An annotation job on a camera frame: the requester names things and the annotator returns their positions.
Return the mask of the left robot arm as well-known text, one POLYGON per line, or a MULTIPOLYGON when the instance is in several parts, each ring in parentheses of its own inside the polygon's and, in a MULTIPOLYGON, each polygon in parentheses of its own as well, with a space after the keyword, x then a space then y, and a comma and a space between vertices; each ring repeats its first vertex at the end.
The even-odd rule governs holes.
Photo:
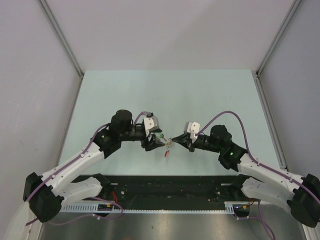
POLYGON ((87 146, 72 158, 40 175, 32 172, 25 179, 23 201, 36 220, 46 223, 52 220, 65 205, 97 197, 105 200, 110 196, 111 183, 102 175, 73 181, 86 169, 99 163, 121 148, 122 142, 140 142, 149 152, 165 144, 157 139, 160 123, 151 112, 140 113, 141 123, 132 119, 128 110, 118 110, 111 121, 100 126, 87 146))

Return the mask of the keys with black green tags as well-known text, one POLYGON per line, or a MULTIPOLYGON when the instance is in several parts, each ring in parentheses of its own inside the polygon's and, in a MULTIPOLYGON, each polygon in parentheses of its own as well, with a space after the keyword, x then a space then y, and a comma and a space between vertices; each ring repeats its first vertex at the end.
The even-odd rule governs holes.
POLYGON ((167 139, 165 138, 164 134, 161 133, 161 132, 155 133, 155 136, 156 136, 157 138, 159 138, 159 139, 164 140, 165 142, 167 141, 167 139))

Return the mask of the red handled metal key holder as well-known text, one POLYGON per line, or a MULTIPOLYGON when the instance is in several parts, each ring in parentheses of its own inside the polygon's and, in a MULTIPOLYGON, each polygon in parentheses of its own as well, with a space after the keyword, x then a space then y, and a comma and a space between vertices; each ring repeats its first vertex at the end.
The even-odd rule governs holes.
POLYGON ((165 158, 168 157, 168 155, 169 155, 169 153, 170 153, 170 149, 171 149, 170 146, 167 146, 167 147, 166 147, 166 151, 165 151, 165 153, 164 153, 164 157, 165 157, 165 158))

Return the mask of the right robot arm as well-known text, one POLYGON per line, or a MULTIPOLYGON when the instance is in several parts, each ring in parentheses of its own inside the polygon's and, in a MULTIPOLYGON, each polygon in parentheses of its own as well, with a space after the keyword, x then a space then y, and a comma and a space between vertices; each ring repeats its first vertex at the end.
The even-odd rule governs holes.
POLYGON ((227 170, 239 175, 232 182, 231 196, 242 201, 245 197, 262 200, 289 212, 301 224, 314 228, 320 221, 320 180, 312 175, 301 176, 275 169, 250 155, 232 141, 224 125, 215 125, 210 134, 198 134, 199 124, 189 122, 183 134, 173 142, 190 152, 196 149, 218 153, 218 161, 227 170))

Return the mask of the yellow capped key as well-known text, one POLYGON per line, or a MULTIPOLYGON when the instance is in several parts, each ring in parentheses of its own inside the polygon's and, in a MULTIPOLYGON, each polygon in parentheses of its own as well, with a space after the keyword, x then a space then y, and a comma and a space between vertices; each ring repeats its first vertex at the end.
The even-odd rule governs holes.
POLYGON ((174 142, 171 141, 171 140, 168 140, 168 141, 165 143, 165 146, 166 146, 167 148, 172 148, 173 145, 174 145, 174 142))

